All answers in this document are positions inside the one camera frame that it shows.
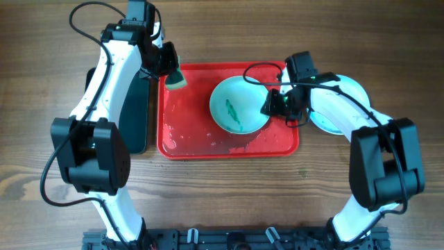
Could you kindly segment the white round plate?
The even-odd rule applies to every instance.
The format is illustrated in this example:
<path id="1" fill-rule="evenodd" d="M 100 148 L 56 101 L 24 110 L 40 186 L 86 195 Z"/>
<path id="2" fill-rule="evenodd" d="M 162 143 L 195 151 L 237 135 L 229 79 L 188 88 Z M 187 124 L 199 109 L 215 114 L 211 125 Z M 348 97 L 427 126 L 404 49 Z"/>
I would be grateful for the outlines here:
<path id="1" fill-rule="evenodd" d="M 356 80 L 340 74 L 337 76 L 340 78 L 340 81 L 335 81 L 335 83 L 339 85 L 343 92 L 350 95 L 363 105 L 371 105 L 367 92 Z"/>

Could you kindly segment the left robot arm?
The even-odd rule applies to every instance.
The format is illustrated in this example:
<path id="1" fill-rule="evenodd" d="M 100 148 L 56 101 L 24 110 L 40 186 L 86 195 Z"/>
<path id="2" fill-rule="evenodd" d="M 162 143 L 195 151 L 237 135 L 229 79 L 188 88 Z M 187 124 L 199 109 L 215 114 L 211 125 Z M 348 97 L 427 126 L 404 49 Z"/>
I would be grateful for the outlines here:
<path id="1" fill-rule="evenodd" d="M 51 125 L 49 162 L 57 163 L 63 181 L 96 206 L 106 226 L 101 244 L 154 249 L 126 186 L 130 153 L 118 125 L 133 79 L 158 81 L 176 73 L 178 56 L 164 39 L 160 11 L 147 1 L 129 1 L 120 21 L 108 24 L 96 43 L 100 58 L 83 98 L 68 117 Z"/>

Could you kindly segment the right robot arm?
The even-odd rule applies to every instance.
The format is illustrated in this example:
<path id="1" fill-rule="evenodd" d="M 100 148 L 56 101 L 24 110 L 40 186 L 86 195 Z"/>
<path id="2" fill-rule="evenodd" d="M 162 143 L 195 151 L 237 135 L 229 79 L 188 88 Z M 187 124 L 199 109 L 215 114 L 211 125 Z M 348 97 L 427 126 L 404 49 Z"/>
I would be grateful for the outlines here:
<path id="1" fill-rule="evenodd" d="M 320 73 L 308 51 L 295 53 L 279 69 L 262 113 L 295 122 L 318 113 L 350 142 L 352 196 L 328 222 L 330 247 L 364 241 L 387 214 L 402 215 L 409 199 L 425 189 L 416 125 L 371 108 L 362 86 L 347 76 Z"/>

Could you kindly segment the light blue plate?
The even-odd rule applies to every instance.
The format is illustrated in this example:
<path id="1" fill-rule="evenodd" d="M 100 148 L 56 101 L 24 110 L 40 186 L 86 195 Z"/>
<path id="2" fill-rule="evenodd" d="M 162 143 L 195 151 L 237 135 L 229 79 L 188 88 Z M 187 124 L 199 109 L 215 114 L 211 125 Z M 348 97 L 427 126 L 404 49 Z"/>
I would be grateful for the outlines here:
<path id="1" fill-rule="evenodd" d="M 229 133 L 254 133 L 270 119 L 261 113 L 267 95 L 267 88 L 257 80 L 233 76 L 214 88 L 210 97 L 210 114 L 216 124 Z"/>
<path id="2" fill-rule="evenodd" d="M 322 131 L 333 135 L 343 135 L 343 133 L 325 116 L 318 112 L 310 111 L 309 119 Z"/>

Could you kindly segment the green yellow sponge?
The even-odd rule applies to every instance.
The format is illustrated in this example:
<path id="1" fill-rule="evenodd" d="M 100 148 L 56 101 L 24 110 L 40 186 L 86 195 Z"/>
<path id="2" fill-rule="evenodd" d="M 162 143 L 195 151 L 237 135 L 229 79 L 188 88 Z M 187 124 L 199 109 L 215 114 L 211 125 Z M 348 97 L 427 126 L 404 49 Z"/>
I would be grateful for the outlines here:
<path id="1" fill-rule="evenodd" d="M 187 81 L 180 68 L 177 68 L 165 78 L 164 84 L 168 90 L 177 90 L 186 86 Z"/>

